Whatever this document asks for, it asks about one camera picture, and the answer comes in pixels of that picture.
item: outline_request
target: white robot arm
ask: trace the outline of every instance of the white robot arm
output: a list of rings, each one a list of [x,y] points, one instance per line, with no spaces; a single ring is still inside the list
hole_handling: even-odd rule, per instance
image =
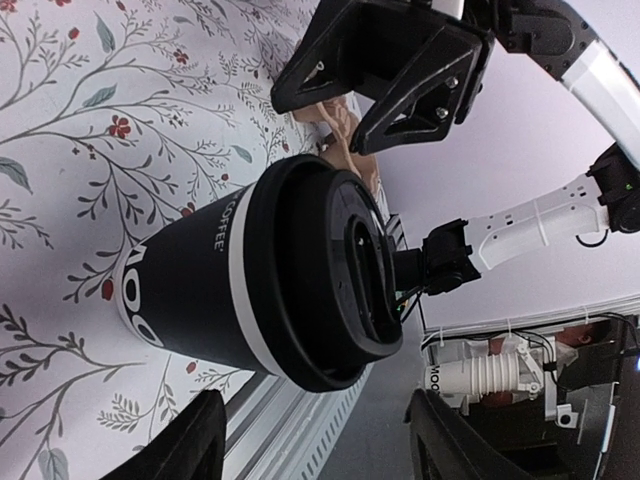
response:
[[[448,223],[433,230],[422,249],[396,253],[400,290],[437,295],[556,241],[606,230],[640,231],[640,87],[600,40],[583,43],[584,52],[557,78],[616,144],[586,174],[554,192]]]

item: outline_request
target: white plastic part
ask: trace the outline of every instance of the white plastic part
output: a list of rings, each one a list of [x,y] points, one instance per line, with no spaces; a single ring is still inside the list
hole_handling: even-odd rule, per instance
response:
[[[442,394],[487,395],[517,390],[520,381],[518,354],[473,357],[428,367],[426,388]]]
[[[533,400],[538,396],[538,394],[544,387],[544,375],[542,373],[542,368],[540,368],[540,365],[538,365],[538,363],[533,359],[533,357],[531,356],[531,351],[529,350],[529,347],[527,345],[527,341],[522,338],[520,339],[520,344],[518,345],[518,356],[529,369],[531,375],[533,375],[533,381],[518,383],[518,387],[516,388],[516,390],[518,390],[519,392],[529,393],[529,398]]]
[[[544,338],[546,338],[546,341],[543,340],[543,343],[549,345],[551,351],[546,352],[546,349],[542,349],[542,362],[556,362],[558,360],[556,337],[554,335],[545,335]],[[554,375],[557,375],[557,370],[556,372],[544,372],[544,419],[547,422],[552,422],[558,417],[558,386],[554,381]]]
[[[485,273],[507,260],[576,235],[609,227],[602,195],[592,177],[580,175],[567,186],[488,217],[469,220],[465,240],[473,266]]]
[[[640,91],[607,46],[594,41],[561,81],[640,170]]]
[[[613,421],[616,417],[616,406],[609,405],[609,416],[607,417],[607,430],[604,432],[604,438],[602,439],[602,453],[609,451],[609,444],[611,443],[611,432],[613,431]]]
[[[464,0],[433,0],[431,8],[460,20],[464,11]]]
[[[580,414],[574,412],[571,404],[558,405],[556,407],[556,425],[560,428],[575,429],[578,427]]]

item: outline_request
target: black lid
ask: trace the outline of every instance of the black lid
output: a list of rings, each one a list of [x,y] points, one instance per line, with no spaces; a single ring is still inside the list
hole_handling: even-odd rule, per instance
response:
[[[400,348],[381,225],[361,180],[312,155],[277,162],[256,185],[244,246],[252,307],[274,358],[306,390],[348,388]]]

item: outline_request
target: black coffee cup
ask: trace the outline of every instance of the black coffee cup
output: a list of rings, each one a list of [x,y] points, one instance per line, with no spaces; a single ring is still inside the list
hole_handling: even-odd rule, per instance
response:
[[[116,298],[152,345],[323,392],[400,348],[394,283],[365,185],[300,155],[136,246]]]

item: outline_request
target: wall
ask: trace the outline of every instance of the wall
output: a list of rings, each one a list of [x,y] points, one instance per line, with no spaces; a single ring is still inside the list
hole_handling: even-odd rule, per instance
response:
[[[569,3],[640,77],[640,2]],[[408,241],[418,246],[442,223],[555,190],[584,173],[611,143],[559,83],[527,57],[507,55],[497,46],[464,125],[441,143],[400,147],[378,158],[391,210],[402,214]],[[426,299],[427,321],[471,323],[635,294],[639,253],[640,235],[613,235],[597,250],[567,241],[504,264],[454,293]]]

